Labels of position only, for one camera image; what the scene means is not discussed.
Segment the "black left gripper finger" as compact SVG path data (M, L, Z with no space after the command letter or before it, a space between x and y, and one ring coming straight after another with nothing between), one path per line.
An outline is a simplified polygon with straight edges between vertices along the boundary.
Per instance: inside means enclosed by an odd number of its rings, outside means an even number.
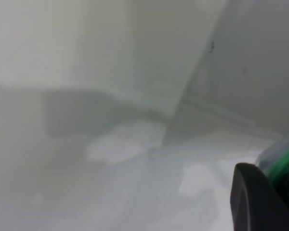
M289 231L289 173L274 187L253 164L236 164L230 196L236 231Z

